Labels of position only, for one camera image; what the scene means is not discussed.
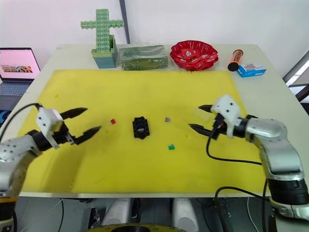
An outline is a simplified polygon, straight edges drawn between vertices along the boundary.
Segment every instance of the white wall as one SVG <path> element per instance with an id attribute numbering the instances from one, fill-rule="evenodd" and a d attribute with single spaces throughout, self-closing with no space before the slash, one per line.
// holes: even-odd
<path id="1" fill-rule="evenodd" d="M 126 0 L 126 11 L 131 43 L 258 44 L 282 77 L 309 50 L 309 0 Z"/>
<path id="2" fill-rule="evenodd" d="M 95 20 L 97 8 L 122 19 L 118 0 L 0 0 L 0 47 L 32 47 L 42 68 L 61 44 L 95 44 L 95 29 L 80 21 Z M 111 34 L 126 44 L 124 28 Z"/>

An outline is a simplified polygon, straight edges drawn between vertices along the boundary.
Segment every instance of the red decorative dish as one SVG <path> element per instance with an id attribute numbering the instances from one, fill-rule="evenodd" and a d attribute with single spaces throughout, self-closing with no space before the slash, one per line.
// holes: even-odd
<path id="1" fill-rule="evenodd" d="M 170 56 L 179 67 L 188 71 L 208 69 L 219 60 L 218 52 L 211 45 L 195 40 L 177 43 Z"/>

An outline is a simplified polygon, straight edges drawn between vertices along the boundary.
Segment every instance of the yellow mat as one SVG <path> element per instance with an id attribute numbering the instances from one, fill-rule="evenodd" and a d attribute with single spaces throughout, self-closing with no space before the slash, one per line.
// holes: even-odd
<path id="1" fill-rule="evenodd" d="M 59 112 L 87 107 L 65 121 L 75 136 L 102 128 L 81 145 L 61 145 L 35 159 L 23 191 L 214 193 L 232 185 L 261 192 L 265 177 L 260 166 L 208 158 L 207 137 L 188 126 L 197 123 L 210 129 L 212 114 L 197 107 L 224 94 L 234 98 L 245 116 L 228 72 L 55 71 L 37 102 Z M 20 135 L 38 129 L 36 113 L 30 112 Z M 133 137 L 132 120 L 140 116 L 148 119 L 150 128 L 144 140 Z M 175 150 L 169 150 L 169 144 Z M 210 151 L 222 158 L 259 161 L 257 148 L 244 139 L 220 135 Z"/>

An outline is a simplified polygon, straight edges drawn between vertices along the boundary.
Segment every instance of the blue and white box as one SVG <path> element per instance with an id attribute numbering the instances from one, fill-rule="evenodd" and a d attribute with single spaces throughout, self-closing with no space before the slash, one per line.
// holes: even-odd
<path id="1" fill-rule="evenodd" d="M 241 64 L 237 70 L 241 77 L 260 76 L 263 75 L 266 68 L 259 63 Z"/>

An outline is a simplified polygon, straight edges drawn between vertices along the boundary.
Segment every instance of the green toy cactus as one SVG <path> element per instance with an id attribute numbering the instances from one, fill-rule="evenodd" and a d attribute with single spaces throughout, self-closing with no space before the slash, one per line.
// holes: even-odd
<path id="1" fill-rule="evenodd" d="M 108 9 L 96 9 L 95 21 L 82 21 L 82 29 L 96 29 L 97 48 L 96 53 L 105 53 L 111 51 L 110 28 L 123 28 L 123 20 L 110 20 Z"/>

